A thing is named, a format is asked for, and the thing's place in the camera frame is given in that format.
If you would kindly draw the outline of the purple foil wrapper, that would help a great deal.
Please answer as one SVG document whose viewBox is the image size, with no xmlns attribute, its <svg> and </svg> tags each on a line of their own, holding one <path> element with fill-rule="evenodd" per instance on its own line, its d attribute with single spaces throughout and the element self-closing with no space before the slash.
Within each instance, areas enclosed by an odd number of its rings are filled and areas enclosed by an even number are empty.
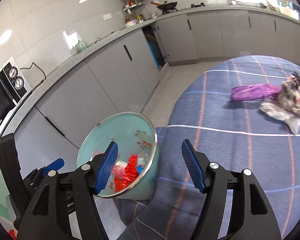
<svg viewBox="0 0 300 240">
<path fill-rule="evenodd" d="M 238 86 L 231 89 L 231 101 L 277 100 L 280 87 L 271 83 Z"/>
</svg>

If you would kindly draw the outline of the spice rack with bottles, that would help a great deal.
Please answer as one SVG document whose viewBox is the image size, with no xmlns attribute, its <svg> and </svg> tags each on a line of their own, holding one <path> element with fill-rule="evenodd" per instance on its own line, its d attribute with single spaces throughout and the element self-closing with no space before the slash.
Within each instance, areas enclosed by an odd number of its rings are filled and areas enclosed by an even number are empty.
<svg viewBox="0 0 300 240">
<path fill-rule="evenodd" d="M 144 0 L 127 0 L 123 7 L 123 15 L 125 18 L 125 26 L 131 27 L 139 23 L 145 22 L 146 18 L 143 15 Z"/>
</svg>

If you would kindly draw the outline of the blue plaid tablecloth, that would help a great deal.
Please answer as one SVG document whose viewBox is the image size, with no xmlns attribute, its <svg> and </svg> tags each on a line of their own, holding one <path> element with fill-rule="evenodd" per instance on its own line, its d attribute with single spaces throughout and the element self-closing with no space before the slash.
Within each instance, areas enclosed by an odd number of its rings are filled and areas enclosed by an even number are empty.
<svg viewBox="0 0 300 240">
<path fill-rule="evenodd" d="M 175 103 L 167 127 L 158 129 L 159 176 L 149 202 L 117 200 L 126 229 L 121 239 L 189 239 L 204 195 L 193 185 L 181 155 L 189 139 L 225 169 L 253 171 L 286 237 L 300 219 L 300 130 L 259 111 L 259 102 L 232 102 L 233 87 L 280 86 L 300 66 L 277 57 L 245 56 L 205 71 Z"/>
</svg>

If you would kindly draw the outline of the clear bag with red print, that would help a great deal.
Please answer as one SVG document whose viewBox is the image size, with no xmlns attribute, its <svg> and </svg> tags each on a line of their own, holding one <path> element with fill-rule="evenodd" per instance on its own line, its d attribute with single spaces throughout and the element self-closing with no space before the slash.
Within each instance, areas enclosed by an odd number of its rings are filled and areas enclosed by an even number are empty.
<svg viewBox="0 0 300 240">
<path fill-rule="evenodd" d="M 93 152 L 90 161 L 92 161 L 96 155 L 100 155 L 100 154 L 103 154 L 103 152 L 101 152 L 100 150 L 96 150 L 95 152 Z M 125 161 L 118 160 L 113 167 L 112 175 L 119 179 L 123 179 L 126 175 L 126 171 L 125 171 L 126 167 L 127 167 L 127 163 Z"/>
</svg>

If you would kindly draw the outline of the plaid checkered cloth rag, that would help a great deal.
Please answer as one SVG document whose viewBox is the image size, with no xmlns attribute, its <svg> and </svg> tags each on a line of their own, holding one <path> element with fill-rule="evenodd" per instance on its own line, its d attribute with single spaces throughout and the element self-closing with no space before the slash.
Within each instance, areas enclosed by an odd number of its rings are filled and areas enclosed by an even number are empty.
<svg viewBox="0 0 300 240">
<path fill-rule="evenodd" d="M 300 76 L 297 72 L 282 83 L 277 100 L 285 110 L 300 117 Z"/>
</svg>

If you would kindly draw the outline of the blue storage boxes on counter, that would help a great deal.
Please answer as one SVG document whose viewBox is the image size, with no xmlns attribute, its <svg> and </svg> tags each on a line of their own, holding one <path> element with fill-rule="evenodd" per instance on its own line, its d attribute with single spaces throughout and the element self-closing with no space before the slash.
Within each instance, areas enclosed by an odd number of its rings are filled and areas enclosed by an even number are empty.
<svg viewBox="0 0 300 240">
<path fill-rule="evenodd" d="M 279 10 L 282 14 L 285 14 L 295 20 L 300 21 L 300 7 L 292 2 L 279 3 Z"/>
</svg>

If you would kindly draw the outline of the clear bag with teal print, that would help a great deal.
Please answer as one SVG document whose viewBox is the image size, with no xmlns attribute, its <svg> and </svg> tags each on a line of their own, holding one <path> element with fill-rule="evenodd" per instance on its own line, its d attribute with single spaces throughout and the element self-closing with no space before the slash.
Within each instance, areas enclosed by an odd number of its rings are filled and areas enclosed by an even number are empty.
<svg viewBox="0 0 300 240">
<path fill-rule="evenodd" d="M 137 157 L 137 166 L 146 167 L 149 158 L 150 153 L 148 151 L 141 151 Z"/>
</svg>

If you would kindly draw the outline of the grey lower kitchen cabinets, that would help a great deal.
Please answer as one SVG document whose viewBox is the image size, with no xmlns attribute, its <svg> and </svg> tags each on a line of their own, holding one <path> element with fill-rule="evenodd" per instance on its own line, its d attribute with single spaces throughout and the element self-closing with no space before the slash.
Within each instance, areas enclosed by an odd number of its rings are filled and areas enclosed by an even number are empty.
<svg viewBox="0 0 300 240">
<path fill-rule="evenodd" d="M 146 28 L 170 65 L 239 56 L 300 64 L 300 22 L 267 10 L 198 8 L 128 28 L 59 69 L 21 104 L 6 133 L 16 131 L 22 175 L 57 157 L 73 168 L 98 122 L 141 112 L 160 79 Z"/>
</svg>

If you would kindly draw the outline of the white paper towel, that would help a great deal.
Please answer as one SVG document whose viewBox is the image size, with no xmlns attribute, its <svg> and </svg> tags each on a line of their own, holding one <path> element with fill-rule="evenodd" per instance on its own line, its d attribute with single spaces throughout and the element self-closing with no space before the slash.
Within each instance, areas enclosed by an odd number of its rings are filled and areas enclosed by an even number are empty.
<svg viewBox="0 0 300 240">
<path fill-rule="evenodd" d="M 267 116 L 284 122 L 290 129 L 290 131 L 296 135 L 300 130 L 300 118 L 294 113 L 285 110 L 276 101 L 264 101 L 261 102 L 258 108 L 261 112 Z"/>
</svg>

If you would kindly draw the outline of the black white microwave oven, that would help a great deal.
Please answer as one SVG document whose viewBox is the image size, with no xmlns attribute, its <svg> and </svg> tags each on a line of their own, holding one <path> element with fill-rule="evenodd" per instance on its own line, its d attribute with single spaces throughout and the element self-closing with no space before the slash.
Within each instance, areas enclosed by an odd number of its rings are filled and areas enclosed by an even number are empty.
<svg viewBox="0 0 300 240">
<path fill-rule="evenodd" d="M 0 136 L 31 90 L 15 59 L 10 57 L 0 68 Z"/>
</svg>

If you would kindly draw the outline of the teal trash bin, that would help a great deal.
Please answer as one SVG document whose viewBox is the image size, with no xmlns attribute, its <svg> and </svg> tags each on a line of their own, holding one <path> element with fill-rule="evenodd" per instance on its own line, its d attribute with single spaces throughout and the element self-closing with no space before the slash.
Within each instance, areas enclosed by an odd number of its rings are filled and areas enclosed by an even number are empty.
<svg viewBox="0 0 300 240">
<path fill-rule="evenodd" d="M 133 112 L 115 114 L 100 122 L 85 138 L 77 156 L 77 166 L 90 161 L 96 150 L 105 152 L 111 142 L 118 145 L 117 160 L 128 162 L 131 155 L 148 151 L 150 158 L 146 167 L 137 166 L 138 178 L 127 188 L 115 192 L 114 176 L 110 175 L 106 188 L 98 197 L 149 200 L 156 188 L 159 172 L 158 136 L 152 123 L 143 115 Z"/>
</svg>

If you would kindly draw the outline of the black wok on stove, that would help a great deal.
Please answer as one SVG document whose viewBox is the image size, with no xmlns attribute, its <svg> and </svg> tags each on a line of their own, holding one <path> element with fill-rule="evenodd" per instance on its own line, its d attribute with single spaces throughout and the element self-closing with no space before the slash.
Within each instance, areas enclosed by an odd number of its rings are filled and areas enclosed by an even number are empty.
<svg viewBox="0 0 300 240">
<path fill-rule="evenodd" d="M 169 13 L 171 10 L 174 10 L 178 4 L 178 2 L 168 2 L 158 3 L 155 1 L 151 1 L 151 4 L 155 5 L 159 10 L 162 11 L 163 14 Z"/>
</svg>

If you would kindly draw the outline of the red mesh net bag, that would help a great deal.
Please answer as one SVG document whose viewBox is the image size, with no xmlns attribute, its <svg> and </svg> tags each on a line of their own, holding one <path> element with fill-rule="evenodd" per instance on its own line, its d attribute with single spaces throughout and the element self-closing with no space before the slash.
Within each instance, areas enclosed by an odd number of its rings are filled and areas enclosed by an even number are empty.
<svg viewBox="0 0 300 240">
<path fill-rule="evenodd" d="M 124 190 L 138 178 L 137 157 L 137 155 L 131 155 L 128 159 L 127 167 L 125 168 L 126 175 L 123 179 L 114 177 L 115 192 Z"/>
</svg>

